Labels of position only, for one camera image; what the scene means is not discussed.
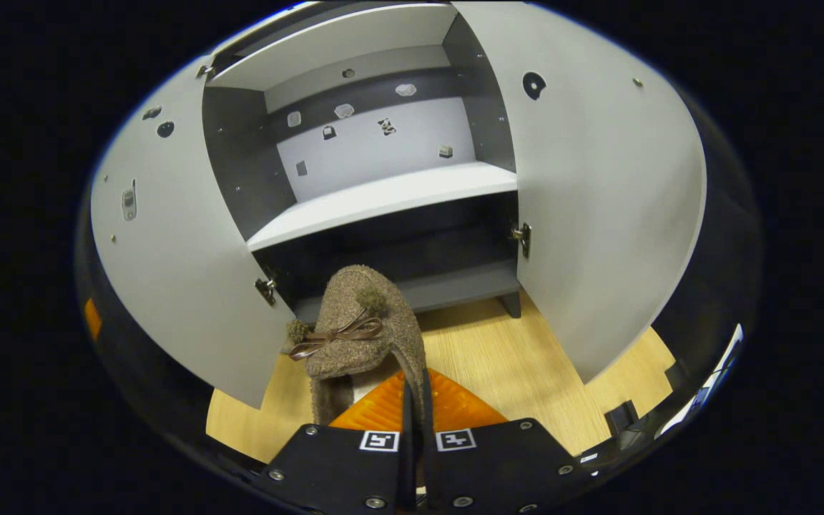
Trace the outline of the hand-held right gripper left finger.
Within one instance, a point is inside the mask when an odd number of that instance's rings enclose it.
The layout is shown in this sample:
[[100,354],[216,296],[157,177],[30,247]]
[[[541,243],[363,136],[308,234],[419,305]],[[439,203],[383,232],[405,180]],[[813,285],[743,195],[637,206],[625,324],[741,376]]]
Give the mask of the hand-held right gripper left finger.
[[262,471],[262,490],[297,513],[408,514],[416,505],[412,388],[402,373],[357,407],[392,408],[398,428],[301,425]]

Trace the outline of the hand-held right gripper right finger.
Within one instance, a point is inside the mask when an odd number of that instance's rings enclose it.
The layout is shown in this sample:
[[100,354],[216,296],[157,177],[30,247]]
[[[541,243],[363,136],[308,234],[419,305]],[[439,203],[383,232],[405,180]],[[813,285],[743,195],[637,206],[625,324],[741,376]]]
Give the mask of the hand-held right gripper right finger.
[[429,514],[551,514],[577,496],[577,460],[536,418],[438,430],[447,395],[428,373],[423,434]]

